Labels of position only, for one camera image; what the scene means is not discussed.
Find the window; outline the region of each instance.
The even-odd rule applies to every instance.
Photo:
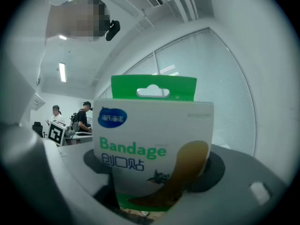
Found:
[[[212,143],[254,155],[256,123],[250,89],[230,49],[210,29],[161,47],[125,74],[197,78],[194,101],[213,102],[215,107]],[[152,96],[166,93],[157,87],[140,91]],[[105,91],[105,97],[112,98],[111,87]]]
[[[105,98],[105,91],[98,98]]]

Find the backpack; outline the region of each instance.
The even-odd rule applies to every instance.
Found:
[[[79,121],[78,121],[78,113],[80,111],[83,111],[83,109],[80,109],[77,113],[74,113],[73,116],[71,116],[71,124],[70,127],[72,130],[74,130],[75,132],[79,131]]]

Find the black cap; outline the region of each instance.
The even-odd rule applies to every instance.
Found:
[[[89,105],[90,108],[92,107],[92,104],[90,104],[90,102],[84,102],[84,103],[83,103],[83,106],[85,106],[85,105]]]

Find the hang hole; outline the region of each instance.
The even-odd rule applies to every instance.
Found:
[[[155,85],[149,85],[147,88],[138,88],[136,90],[136,94],[139,97],[145,97],[145,98],[167,98],[170,96],[170,91],[168,89],[164,89],[164,91],[167,91],[164,93],[164,95],[160,96],[157,94],[161,94],[161,89]]]

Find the bandage image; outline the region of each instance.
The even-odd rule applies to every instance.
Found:
[[[184,186],[199,175],[206,163],[209,146],[204,141],[192,141],[183,145],[176,157],[176,165],[171,177],[156,192],[128,201],[134,205],[147,207],[170,207],[181,197]]]

